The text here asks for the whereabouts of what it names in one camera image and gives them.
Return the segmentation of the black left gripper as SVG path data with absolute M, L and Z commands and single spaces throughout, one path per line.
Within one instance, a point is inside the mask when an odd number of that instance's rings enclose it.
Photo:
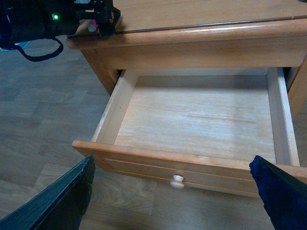
M 96 20 L 101 37 L 113 36 L 121 12 L 111 0 L 2 0 L 0 47 L 20 42 L 73 35 L 81 20 Z

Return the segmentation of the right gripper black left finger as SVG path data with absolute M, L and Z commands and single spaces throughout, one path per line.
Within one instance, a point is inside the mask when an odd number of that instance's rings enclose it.
M 95 173 L 92 155 L 0 221 L 2 230 L 77 230 L 86 213 Z

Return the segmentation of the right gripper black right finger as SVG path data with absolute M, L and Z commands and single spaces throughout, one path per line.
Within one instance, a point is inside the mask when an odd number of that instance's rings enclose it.
M 259 155 L 249 167 L 273 227 L 276 230 L 305 230 L 307 185 Z

